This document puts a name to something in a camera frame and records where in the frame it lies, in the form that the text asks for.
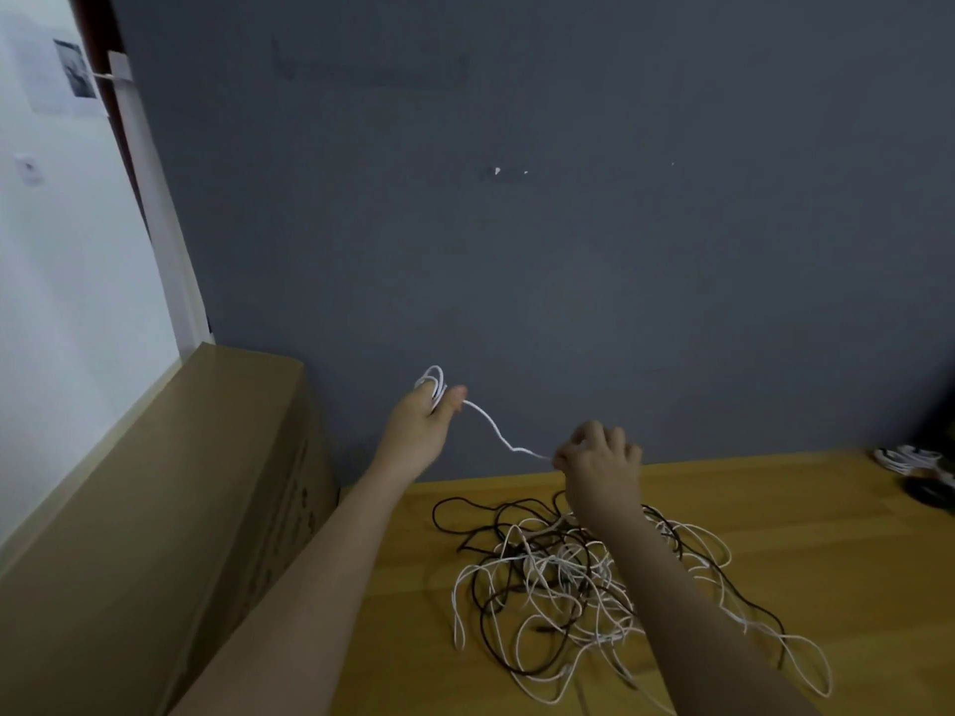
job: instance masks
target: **right arm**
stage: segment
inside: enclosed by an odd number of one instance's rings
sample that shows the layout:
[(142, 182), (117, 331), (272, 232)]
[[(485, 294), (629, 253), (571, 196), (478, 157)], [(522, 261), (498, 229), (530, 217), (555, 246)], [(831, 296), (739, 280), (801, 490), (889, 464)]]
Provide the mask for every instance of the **right arm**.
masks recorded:
[(818, 716), (693, 582), (643, 515), (640, 448), (620, 428), (581, 425), (557, 450), (575, 517), (613, 555), (680, 716)]

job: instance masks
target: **hand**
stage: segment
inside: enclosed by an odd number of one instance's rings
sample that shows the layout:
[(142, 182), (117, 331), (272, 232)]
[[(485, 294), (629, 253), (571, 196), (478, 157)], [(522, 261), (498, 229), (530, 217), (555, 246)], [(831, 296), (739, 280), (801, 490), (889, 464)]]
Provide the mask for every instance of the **hand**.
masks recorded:
[(444, 448), (451, 418), (460, 412), (468, 389), (448, 389), (433, 412), (434, 389), (433, 382), (424, 382), (398, 402), (388, 418), (370, 469), (395, 477), (407, 487), (437, 459)]
[(580, 425), (554, 454), (554, 467), (567, 476), (567, 502), (583, 527), (600, 537), (621, 518), (642, 518), (640, 459), (619, 427), (607, 430), (591, 420)]

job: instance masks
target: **gray wall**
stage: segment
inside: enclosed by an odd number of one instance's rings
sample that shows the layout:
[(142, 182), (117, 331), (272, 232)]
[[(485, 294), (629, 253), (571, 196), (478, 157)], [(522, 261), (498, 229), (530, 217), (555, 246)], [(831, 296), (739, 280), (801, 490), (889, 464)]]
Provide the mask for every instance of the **gray wall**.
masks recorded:
[[(436, 362), (651, 461), (949, 383), (951, 0), (114, 3), (216, 338), (307, 362), (344, 480)], [(465, 412), (429, 476), (534, 469)]]

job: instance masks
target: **table surface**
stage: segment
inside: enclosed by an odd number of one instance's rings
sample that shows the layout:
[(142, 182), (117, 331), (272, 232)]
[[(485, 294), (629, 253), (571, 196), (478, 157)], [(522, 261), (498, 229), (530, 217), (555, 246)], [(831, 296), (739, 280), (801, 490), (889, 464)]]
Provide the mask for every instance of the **table surface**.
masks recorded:
[[(580, 660), (554, 707), (525, 696), (476, 637), (452, 646), (451, 587), (475, 553), (438, 532), (432, 506), (465, 495), (496, 505), (549, 501), (559, 473), (419, 483), (394, 512), (366, 593), (333, 714), (660, 714), (599, 654)], [(910, 499), (894, 475), (859, 453), (828, 452), (653, 465), (644, 501), (705, 527), (733, 551), (727, 575), (790, 632), (817, 642), (835, 674), (824, 714), (951, 713), (955, 702), (955, 517)], [(486, 517), (448, 507), (444, 521)], [(666, 701), (646, 641), (631, 636), (624, 661), (641, 688)]]

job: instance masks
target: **left arm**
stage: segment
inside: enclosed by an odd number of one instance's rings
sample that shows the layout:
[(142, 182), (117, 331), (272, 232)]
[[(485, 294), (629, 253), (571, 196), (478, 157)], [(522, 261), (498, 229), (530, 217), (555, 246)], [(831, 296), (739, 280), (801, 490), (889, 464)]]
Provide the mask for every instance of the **left arm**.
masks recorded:
[(391, 511), (440, 454), (466, 394), (448, 390), (432, 413), (426, 382), (398, 403), (371, 467), (172, 716), (328, 713)]

